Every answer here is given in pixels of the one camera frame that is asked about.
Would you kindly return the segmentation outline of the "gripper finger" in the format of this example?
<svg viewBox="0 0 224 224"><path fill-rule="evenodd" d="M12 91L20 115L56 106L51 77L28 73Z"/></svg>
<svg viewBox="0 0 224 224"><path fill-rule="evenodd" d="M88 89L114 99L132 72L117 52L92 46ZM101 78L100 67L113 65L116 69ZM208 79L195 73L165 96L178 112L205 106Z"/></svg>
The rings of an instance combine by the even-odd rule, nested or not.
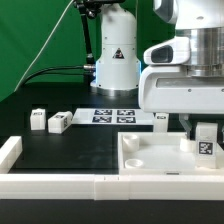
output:
<svg viewBox="0 0 224 224"><path fill-rule="evenodd" d="M180 114L179 115L179 122L184 128L186 132L186 137L188 140L191 139L191 131L192 131L192 124L189 120L190 115L189 114Z"/></svg>

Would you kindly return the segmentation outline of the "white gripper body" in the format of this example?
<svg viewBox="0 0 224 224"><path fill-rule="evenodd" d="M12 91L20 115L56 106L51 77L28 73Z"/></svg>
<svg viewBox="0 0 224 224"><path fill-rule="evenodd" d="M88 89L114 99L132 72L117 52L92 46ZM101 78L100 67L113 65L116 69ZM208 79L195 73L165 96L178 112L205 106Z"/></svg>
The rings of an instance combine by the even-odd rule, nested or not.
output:
<svg viewBox="0 0 224 224"><path fill-rule="evenodd" d="M140 76L144 112L224 114L224 77L189 77L182 66L148 66Z"/></svg>

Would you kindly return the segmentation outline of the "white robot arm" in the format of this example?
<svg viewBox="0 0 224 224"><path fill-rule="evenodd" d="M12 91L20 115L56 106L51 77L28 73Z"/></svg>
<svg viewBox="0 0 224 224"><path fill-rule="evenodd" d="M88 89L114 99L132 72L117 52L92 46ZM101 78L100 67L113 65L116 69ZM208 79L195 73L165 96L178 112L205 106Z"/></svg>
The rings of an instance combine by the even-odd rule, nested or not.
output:
<svg viewBox="0 0 224 224"><path fill-rule="evenodd" d="M154 0L154 12L175 26L172 39L136 58L136 22L117 4L102 7L97 91L136 90L145 112L174 113L184 129L191 114L224 114L224 0Z"/></svg>

